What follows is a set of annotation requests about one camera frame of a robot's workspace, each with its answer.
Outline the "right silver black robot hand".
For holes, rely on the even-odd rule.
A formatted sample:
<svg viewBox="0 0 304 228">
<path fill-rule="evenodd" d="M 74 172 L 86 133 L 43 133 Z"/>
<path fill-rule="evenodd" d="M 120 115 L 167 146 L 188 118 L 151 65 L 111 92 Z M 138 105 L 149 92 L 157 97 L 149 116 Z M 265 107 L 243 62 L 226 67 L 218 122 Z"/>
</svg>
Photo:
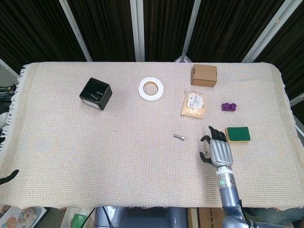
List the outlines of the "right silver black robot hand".
<svg viewBox="0 0 304 228">
<path fill-rule="evenodd" d="M 203 152 L 200 152 L 200 159 L 207 164 L 211 164 L 217 169 L 219 167 L 228 167 L 231 169 L 233 165 L 232 152 L 226 135 L 212 126 L 209 126 L 211 136 L 204 135 L 201 142 L 206 141 L 209 144 L 210 157 L 206 157 Z"/>
</svg>

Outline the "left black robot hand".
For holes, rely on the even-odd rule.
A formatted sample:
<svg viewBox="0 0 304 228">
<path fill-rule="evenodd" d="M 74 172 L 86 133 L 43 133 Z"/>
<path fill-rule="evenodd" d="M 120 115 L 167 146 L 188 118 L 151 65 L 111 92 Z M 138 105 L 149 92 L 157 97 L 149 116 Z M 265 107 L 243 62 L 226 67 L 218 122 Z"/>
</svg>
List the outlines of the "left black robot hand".
<svg viewBox="0 0 304 228">
<path fill-rule="evenodd" d="M 19 173 L 19 170 L 14 170 L 9 176 L 0 178 L 0 185 L 13 180 L 17 176 L 18 173 Z"/>
</svg>

